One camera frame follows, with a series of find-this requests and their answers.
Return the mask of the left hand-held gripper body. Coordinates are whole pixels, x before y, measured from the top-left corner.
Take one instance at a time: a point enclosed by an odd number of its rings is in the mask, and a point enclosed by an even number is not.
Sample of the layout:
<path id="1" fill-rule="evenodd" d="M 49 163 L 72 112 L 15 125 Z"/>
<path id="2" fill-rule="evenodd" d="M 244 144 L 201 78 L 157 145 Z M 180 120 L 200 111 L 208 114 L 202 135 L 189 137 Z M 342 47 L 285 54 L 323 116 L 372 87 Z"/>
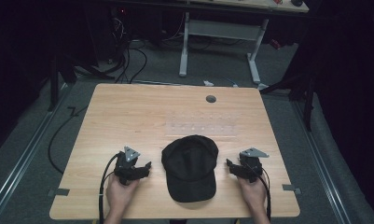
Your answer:
<path id="1" fill-rule="evenodd" d="M 139 156 L 139 152 L 128 146 L 125 146 L 124 150 L 118 153 L 114 174 L 119 178 L 122 185 L 127 186 L 131 181 L 140 178 L 135 168 Z"/>

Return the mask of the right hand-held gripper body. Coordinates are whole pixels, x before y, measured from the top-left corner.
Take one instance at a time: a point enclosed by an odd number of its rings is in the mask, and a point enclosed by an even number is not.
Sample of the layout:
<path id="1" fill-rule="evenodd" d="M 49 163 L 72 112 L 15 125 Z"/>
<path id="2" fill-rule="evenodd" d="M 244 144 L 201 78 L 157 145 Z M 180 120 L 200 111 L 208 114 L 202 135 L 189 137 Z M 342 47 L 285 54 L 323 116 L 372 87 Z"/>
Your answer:
<path id="1" fill-rule="evenodd" d="M 245 178 L 255 182 L 263 174 L 260 158 L 268 158 L 270 155 L 254 147 L 250 147 L 239 153 L 240 163 L 245 169 Z"/>

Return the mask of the black baseball cap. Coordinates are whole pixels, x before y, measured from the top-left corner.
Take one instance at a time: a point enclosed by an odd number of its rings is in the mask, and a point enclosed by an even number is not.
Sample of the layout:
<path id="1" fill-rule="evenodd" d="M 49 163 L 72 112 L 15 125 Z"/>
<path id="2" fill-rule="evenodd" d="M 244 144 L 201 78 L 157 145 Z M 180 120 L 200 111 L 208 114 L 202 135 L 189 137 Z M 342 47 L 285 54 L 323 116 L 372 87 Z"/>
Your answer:
<path id="1" fill-rule="evenodd" d="M 171 198 L 178 203 L 212 199 L 216 193 L 215 167 L 218 147 L 202 135 L 189 135 L 171 142 L 161 152 Z"/>

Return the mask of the person's left hand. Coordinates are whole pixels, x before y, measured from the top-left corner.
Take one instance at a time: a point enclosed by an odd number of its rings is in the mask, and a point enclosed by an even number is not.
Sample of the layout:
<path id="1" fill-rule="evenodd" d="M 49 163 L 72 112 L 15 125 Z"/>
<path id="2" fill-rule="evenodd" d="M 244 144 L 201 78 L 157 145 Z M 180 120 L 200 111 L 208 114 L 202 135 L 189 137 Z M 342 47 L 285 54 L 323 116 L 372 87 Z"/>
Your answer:
<path id="1" fill-rule="evenodd" d="M 107 219 L 122 218 L 138 184 L 139 180 L 133 180 L 129 185 L 122 185 L 116 175 L 111 174 L 109 176 L 106 189 L 106 198 L 109 205 Z"/>

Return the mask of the person's right hand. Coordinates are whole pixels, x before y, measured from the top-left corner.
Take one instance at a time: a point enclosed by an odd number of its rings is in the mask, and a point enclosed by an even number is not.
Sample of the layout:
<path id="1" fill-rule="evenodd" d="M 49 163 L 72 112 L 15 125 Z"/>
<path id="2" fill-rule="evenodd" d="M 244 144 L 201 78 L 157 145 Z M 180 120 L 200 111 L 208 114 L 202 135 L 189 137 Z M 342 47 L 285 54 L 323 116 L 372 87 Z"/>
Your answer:
<path id="1" fill-rule="evenodd" d="M 248 179 L 238 178 L 242 196 L 252 215 L 266 214 L 266 189 L 261 180 L 250 182 Z"/>

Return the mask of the grey tape strip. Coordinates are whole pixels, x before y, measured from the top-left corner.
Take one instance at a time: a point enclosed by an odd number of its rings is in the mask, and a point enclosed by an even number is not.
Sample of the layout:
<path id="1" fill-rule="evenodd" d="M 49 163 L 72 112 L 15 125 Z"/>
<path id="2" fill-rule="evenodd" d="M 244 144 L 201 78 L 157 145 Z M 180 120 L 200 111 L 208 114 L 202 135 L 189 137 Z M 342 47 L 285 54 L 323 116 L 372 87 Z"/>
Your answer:
<path id="1" fill-rule="evenodd" d="M 67 196 L 69 194 L 69 189 L 50 189 L 48 191 L 49 197 L 54 196 Z"/>
<path id="2" fill-rule="evenodd" d="M 284 191 L 293 191 L 296 195 L 300 195 L 302 193 L 300 188 L 297 188 L 295 185 L 292 184 L 282 184 Z"/>

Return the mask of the clear tape patch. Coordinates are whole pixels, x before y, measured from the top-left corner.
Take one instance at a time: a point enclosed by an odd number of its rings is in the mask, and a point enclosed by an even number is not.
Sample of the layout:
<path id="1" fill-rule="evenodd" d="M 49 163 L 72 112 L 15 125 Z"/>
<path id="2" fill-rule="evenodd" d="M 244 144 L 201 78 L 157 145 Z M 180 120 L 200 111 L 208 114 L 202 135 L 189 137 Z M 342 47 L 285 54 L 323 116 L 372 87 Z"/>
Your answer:
<path id="1" fill-rule="evenodd" d="M 234 137 L 238 133 L 237 118 L 229 113 L 171 113 L 165 120 L 167 135 L 205 135 Z"/>

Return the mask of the black metal stand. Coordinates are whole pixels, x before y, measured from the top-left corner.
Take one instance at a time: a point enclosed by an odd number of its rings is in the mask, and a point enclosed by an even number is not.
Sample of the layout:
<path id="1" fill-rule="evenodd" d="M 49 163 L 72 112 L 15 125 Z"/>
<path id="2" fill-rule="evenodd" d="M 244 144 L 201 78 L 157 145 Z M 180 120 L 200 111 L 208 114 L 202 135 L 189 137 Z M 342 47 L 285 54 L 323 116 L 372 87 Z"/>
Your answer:
<path id="1" fill-rule="evenodd" d="M 312 130 L 311 117 L 313 110 L 313 94 L 314 94 L 314 84 L 316 75 L 312 74 L 300 74 L 297 76 L 286 78 L 280 82 L 263 88 L 259 92 L 261 94 L 267 94 L 275 90 L 284 89 L 285 87 L 290 87 L 290 92 L 288 93 L 288 99 L 290 101 L 298 101 L 304 99 L 304 109 L 302 113 L 302 121 L 305 128 L 310 132 Z"/>
<path id="2" fill-rule="evenodd" d="M 112 79 L 112 77 L 106 75 L 92 66 L 84 63 L 67 54 L 57 54 L 50 61 L 50 105 L 48 110 L 53 111 L 56 105 L 60 102 L 59 100 L 59 77 L 62 77 L 66 84 L 74 85 L 76 83 L 76 73 L 74 67 L 79 66 L 96 77 L 102 79 Z"/>

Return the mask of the metal floor rail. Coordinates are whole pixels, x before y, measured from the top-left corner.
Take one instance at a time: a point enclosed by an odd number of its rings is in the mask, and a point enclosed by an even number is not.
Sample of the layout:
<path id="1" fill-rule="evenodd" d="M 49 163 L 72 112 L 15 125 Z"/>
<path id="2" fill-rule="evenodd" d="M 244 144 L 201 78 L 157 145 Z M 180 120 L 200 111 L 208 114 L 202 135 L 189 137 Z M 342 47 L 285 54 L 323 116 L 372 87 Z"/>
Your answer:
<path id="1" fill-rule="evenodd" d="M 316 172 L 323 185 L 326 197 L 330 203 L 332 211 L 338 221 L 338 224 L 352 224 L 347 209 L 345 208 L 343 201 L 339 195 L 338 188 L 335 185 L 333 178 L 331 177 L 326 163 L 320 153 L 320 150 L 314 140 L 312 132 L 308 130 L 304 123 L 303 112 L 299 103 L 291 102 L 294 112 L 298 118 L 298 122 L 303 130 L 305 138 L 307 139 L 309 150 L 312 154 L 313 164 L 316 168 Z"/>
<path id="2" fill-rule="evenodd" d="M 0 216 L 32 162 L 60 104 L 72 88 L 72 84 L 62 84 L 59 101 L 50 105 L 50 89 L 45 87 L 0 147 Z"/>

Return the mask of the white metal desk frame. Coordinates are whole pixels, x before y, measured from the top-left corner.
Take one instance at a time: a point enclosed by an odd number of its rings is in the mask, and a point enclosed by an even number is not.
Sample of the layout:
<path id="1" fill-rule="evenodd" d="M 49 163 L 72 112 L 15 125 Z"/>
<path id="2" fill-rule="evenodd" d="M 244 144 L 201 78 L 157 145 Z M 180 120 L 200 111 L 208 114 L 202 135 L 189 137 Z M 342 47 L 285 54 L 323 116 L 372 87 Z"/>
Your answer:
<path id="1" fill-rule="evenodd" d="M 264 19 L 260 25 L 237 24 L 221 21 L 204 21 L 191 19 L 185 14 L 183 49 L 181 52 L 179 76 L 187 75 L 188 39 L 190 35 L 220 37 L 236 40 L 254 41 L 252 50 L 246 54 L 253 82 L 259 85 L 260 76 L 256 67 L 256 56 L 266 33 L 269 20 Z"/>

